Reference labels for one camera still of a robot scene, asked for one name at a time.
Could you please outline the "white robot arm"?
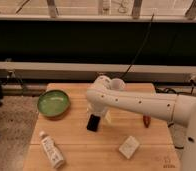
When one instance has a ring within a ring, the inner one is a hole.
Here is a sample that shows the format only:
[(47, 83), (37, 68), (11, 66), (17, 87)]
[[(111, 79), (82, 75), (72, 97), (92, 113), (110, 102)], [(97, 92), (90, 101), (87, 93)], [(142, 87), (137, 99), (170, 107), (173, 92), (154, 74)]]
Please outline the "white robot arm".
[(196, 96), (130, 92), (124, 87), (122, 79), (97, 77), (85, 93), (91, 113), (101, 117), (114, 107), (186, 127), (180, 171), (196, 171)]

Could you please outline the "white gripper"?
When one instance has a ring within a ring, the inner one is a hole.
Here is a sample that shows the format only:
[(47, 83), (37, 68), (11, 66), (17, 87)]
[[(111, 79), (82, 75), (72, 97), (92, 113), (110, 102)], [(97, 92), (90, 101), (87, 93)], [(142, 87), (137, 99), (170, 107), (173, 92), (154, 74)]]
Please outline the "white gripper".
[(100, 116), (103, 117), (104, 116), (104, 121), (107, 124), (111, 124), (111, 115), (110, 112), (108, 111), (107, 107), (104, 107), (102, 105), (97, 105), (97, 104), (88, 104), (88, 109), (87, 109), (89, 114), (93, 114), (95, 116)]

